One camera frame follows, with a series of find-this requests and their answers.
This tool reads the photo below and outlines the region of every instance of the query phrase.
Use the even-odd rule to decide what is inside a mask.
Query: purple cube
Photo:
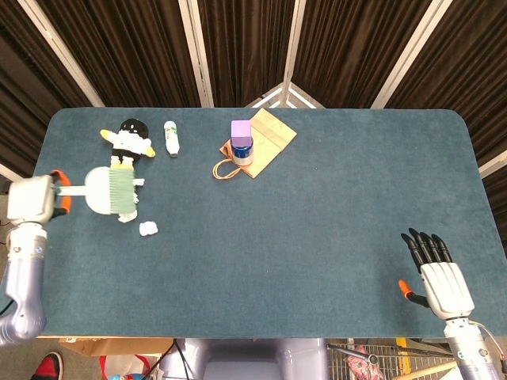
[[[250,120],[231,121],[231,145],[232,146],[252,145],[252,127],[250,125]]]

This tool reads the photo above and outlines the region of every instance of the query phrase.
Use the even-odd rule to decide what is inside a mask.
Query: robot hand
[[[413,238],[402,234],[402,239],[409,248],[428,296],[415,294],[400,279],[398,285],[403,295],[411,302],[430,308],[437,317],[446,321],[444,335],[464,379],[499,379],[478,329],[480,324],[467,318],[475,305],[463,273],[458,264],[452,262],[444,241],[436,235],[430,237],[412,228],[409,232]]]

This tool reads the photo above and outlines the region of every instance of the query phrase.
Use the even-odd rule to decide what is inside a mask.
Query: robotic arm
[[[42,280],[47,233],[43,226],[71,209],[70,197],[63,197],[61,206],[55,207],[56,181],[70,185],[67,177],[55,170],[10,186],[7,217],[16,228],[7,238],[6,295],[16,303],[16,309],[0,317],[0,347],[35,338],[46,325]]]
[[[402,234],[417,271],[421,275],[427,297],[415,294],[402,279],[399,287],[411,302],[430,308],[445,321],[444,335],[465,380],[498,380],[491,354],[488,352],[477,322],[468,316],[475,308],[467,283],[458,264],[452,262],[444,241],[436,235],[409,229],[412,237]],[[505,357],[498,347],[502,368]]]

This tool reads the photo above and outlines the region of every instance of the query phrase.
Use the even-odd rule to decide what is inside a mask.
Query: cardboard box
[[[85,356],[160,355],[173,344],[173,338],[61,338],[59,342]]]

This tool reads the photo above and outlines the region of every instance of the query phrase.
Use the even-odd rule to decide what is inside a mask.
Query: table
[[[298,135],[252,180],[212,177],[231,120],[251,108],[75,108],[58,112],[35,174],[82,184],[109,165],[103,128],[150,128],[139,216],[122,224],[84,199],[47,225],[49,336],[443,336],[407,302],[423,292],[400,233],[439,234],[467,279],[472,317],[507,335],[506,269],[467,128],[445,110],[270,109]],[[178,126],[169,158],[163,124]],[[139,236],[139,223],[159,233]]]

